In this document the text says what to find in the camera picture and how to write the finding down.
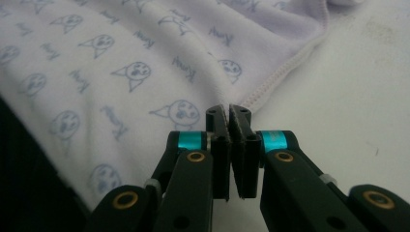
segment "screw hole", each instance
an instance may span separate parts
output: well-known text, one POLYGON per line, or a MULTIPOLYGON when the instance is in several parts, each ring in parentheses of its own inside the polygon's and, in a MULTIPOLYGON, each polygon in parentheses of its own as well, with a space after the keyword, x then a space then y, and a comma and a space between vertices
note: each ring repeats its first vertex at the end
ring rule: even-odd
POLYGON ((117 210, 127 210, 138 201, 138 194, 134 191, 124 191, 115 196, 112 206, 117 210))
POLYGON ((193 152, 187 155, 187 159, 191 162, 201 162, 205 160, 205 155, 202 153, 193 152))
POLYGON ((389 196, 373 190, 368 190, 363 193, 364 198, 372 205, 385 210, 395 208, 395 202, 389 196))
POLYGON ((285 161, 285 162, 293 161, 293 156, 285 152, 276 153, 275 157, 280 161, 285 161))
POLYGON ((326 219, 326 221, 332 226, 334 227, 334 229, 338 229, 338 230, 344 230, 346 229, 346 223, 344 223, 344 221, 338 217, 328 217, 326 219))
POLYGON ((184 216, 179 216, 174 219, 174 228, 187 229, 190 226, 190 219, 184 216))

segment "teal marker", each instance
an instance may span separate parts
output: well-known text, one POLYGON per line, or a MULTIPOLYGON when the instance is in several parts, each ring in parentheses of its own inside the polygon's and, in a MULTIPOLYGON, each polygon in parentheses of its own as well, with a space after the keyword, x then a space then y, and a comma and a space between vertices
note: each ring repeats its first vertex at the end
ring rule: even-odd
POLYGON ((275 149, 287 149, 286 137, 282 130, 262 130, 265 154, 275 149))
POLYGON ((201 131, 180 131, 178 139, 180 150, 201 150, 202 132, 201 131))

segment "printed fabric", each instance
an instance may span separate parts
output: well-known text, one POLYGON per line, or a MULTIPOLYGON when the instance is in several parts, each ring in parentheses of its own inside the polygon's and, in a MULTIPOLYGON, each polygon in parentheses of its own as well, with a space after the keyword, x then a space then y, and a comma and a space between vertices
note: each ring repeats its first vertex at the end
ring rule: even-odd
POLYGON ((327 23, 325 0, 4 0, 0 96, 94 209, 207 108, 259 109, 327 23))

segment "cat face pattern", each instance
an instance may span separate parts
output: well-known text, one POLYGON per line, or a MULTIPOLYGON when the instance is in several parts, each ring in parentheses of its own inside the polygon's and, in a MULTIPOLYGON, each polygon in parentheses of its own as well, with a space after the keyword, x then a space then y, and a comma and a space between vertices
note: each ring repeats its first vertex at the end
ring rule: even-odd
POLYGON ((177 131, 190 131, 199 119, 199 110, 194 104, 186 100, 178 100, 171 105, 151 111, 150 114, 170 119, 177 131))
POLYGON ((60 140, 64 155, 70 150, 72 137, 79 128, 79 117, 71 110, 60 113, 51 123, 50 132, 60 140))
POLYGON ((110 47, 114 45, 115 41, 108 35, 99 35, 94 39, 80 43, 78 46, 90 46, 94 49, 94 59, 104 54, 110 47))
POLYGON ((143 62, 135 62, 111 74, 126 77, 129 80, 130 92, 132 92, 151 75, 151 68, 143 62))
POLYGON ((9 64, 20 54, 18 47, 9 45, 0 49, 0 67, 9 64))
POLYGON ((185 34, 190 32, 190 28, 187 26, 187 24, 185 24, 184 20, 174 15, 163 17, 158 22, 158 25, 163 24, 169 26, 177 26, 180 31, 180 36, 184 36, 185 34))
POLYGON ((46 77, 42 73, 33 73, 27 76, 20 84, 19 92, 29 98, 33 98, 43 89, 46 84, 46 77))
POLYGON ((64 34, 67 34, 73 30, 78 24, 82 22, 82 16, 78 14, 71 14, 67 16, 62 16, 52 21, 50 24, 61 25, 64 29, 64 34))
POLYGON ((242 74, 241 66, 238 63, 231 60, 219 60, 219 63, 222 65, 225 73, 229 76, 232 84, 238 81, 239 76, 242 74))
POLYGON ((111 190, 121 186, 121 178, 112 166, 100 164, 94 168, 88 186, 98 197, 104 197, 111 190))

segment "white fabric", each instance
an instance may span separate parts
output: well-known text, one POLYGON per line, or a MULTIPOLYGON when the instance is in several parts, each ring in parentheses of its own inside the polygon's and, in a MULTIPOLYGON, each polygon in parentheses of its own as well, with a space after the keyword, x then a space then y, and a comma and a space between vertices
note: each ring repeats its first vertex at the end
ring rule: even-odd
POLYGON ((329 2, 339 6, 354 6, 365 2, 365 0, 329 0, 329 2))
POLYGON ((325 0, 5 0, 0 95, 93 209, 207 108, 260 108, 327 23, 325 0))

